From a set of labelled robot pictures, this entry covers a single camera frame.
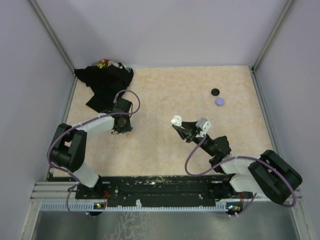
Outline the white earbud charging case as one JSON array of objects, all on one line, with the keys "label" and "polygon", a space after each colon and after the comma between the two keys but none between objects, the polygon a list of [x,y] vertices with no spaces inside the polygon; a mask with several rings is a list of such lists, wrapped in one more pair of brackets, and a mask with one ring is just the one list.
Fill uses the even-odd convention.
[{"label": "white earbud charging case", "polygon": [[182,117],[179,116],[179,115],[174,115],[171,119],[171,124],[174,125],[174,126],[177,126],[177,127],[181,127],[182,126]]}]

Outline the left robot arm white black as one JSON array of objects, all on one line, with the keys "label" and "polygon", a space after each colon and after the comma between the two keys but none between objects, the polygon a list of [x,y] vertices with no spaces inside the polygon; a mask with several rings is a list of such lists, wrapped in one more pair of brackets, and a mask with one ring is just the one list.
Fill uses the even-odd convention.
[{"label": "left robot arm white black", "polygon": [[130,111],[133,103],[120,98],[112,111],[76,125],[61,123],[54,134],[47,158],[51,167],[66,172],[86,187],[86,192],[97,199],[103,195],[100,176],[85,162],[87,142],[104,132],[127,133],[132,130]]}]

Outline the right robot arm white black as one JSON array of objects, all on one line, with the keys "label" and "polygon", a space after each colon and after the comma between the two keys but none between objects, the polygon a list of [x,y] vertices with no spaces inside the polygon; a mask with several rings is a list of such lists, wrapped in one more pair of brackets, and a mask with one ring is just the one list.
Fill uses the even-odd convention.
[{"label": "right robot arm white black", "polygon": [[[263,194],[273,203],[286,208],[296,205],[295,191],[303,179],[273,150],[267,149],[259,157],[232,155],[226,136],[212,139],[208,135],[212,124],[206,118],[187,122],[176,115],[171,120],[171,126],[182,140],[196,144],[184,164],[188,176],[202,177],[211,171],[231,175],[231,179],[223,185],[223,192],[229,198],[235,198],[242,192],[250,192]],[[202,149],[211,157],[210,168],[201,173],[191,173],[188,164],[198,149]]]}]

